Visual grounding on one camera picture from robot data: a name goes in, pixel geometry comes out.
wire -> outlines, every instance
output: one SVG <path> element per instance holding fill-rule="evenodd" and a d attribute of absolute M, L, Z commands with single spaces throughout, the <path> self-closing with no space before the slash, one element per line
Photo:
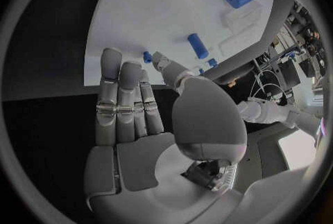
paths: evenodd
<path fill-rule="evenodd" d="M 252 94 L 252 91 L 253 91 L 254 85 L 255 85 L 255 83 L 258 81 L 259 76 L 260 76 L 262 73 L 265 73 L 265 72 L 269 72 L 269 73 L 274 74 L 275 77 L 276 77 L 276 79 L 277 79 L 277 82 L 279 83 L 279 85 L 280 85 L 280 87 L 281 87 L 280 80 L 279 80 L 278 76 L 277 76 L 274 72 L 272 72 L 271 70 L 262 70 L 262 71 L 256 76 L 256 78 L 255 78 L 255 80 L 254 80 L 254 83 L 253 83 L 253 85 L 252 85 L 252 88 L 251 88 L 251 92 L 250 92 L 249 97 L 251 97 L 251 94 Z"/>
<path fill-rule="evenodd" d="M 278 86 L 277 84 L 264 84 L 261 88 L 264 88 L 265 86 L 268 86 L 268 85 L 272 85 L 272 86 L 275 86 L 277 88 L 279 88 L 282 93 L 287 97 L 286 93 L 284 92 L 284 90 L 282 89 L 282 87 Z M 261 88 L 259 88 L 255 93 L 254 95 L 252 96 L 253 98 L 255 98 L 255 96 L 257 95 L 257 93 L 261 90 Z"/>

